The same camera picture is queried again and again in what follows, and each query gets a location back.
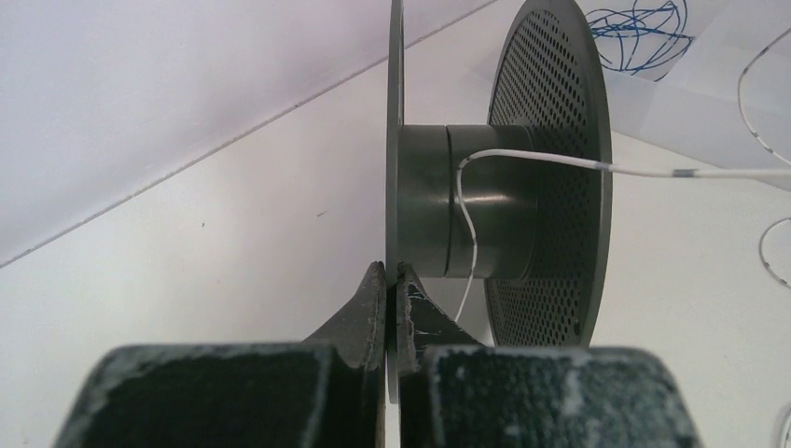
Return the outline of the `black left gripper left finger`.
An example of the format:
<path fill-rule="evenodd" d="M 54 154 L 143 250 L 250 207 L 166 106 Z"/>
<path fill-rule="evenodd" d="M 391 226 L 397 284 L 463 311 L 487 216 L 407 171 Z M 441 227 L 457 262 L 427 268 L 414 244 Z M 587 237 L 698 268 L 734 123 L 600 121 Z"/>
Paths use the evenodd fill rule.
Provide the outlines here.
<path fill-rule="evenodd" d="M 296 343 L 139 344 L 96 364 L 59 447 L 382 447 L 387 288 L 353 296 Z"/>

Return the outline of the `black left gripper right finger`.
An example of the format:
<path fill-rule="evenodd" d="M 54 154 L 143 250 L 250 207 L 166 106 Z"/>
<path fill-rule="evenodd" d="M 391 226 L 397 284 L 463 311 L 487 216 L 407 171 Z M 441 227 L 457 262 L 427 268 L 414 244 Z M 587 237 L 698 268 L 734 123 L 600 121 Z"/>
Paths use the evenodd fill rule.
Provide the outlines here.
<path fill-rule="evenodd" d="M 429 298 L 409 265 L 395 285 L 404 447 L 698 447 L 670 371 L 626 347 L 490 347 Z"/>

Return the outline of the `dark grey perforated spool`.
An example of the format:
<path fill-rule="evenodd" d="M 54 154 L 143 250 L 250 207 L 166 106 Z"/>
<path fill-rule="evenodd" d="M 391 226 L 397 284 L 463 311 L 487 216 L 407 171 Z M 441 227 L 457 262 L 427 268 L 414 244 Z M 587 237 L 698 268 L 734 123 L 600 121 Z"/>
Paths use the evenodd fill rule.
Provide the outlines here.
<path fill-rule="evenodd" d="M 482 124 L 405 120 L 405 8 L 390 10 L 385 270 L 480 280 L 493 340 L 590 344 L 610 246 L 613 177 L 603 71 L 574 1 L 525 1 Z"/>

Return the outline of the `clear plastic two-compartment tray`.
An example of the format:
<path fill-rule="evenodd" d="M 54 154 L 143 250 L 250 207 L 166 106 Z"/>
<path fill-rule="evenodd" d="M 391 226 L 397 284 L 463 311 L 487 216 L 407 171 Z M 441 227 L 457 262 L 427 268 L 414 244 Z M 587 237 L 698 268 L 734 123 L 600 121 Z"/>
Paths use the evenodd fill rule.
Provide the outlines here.
<path fill-rule="evenodd" d="M 615 133 L 722 168 L 790 165 L 787 1 L 688 1 L 694 41 L 648 75 L 604 71 Z"/>

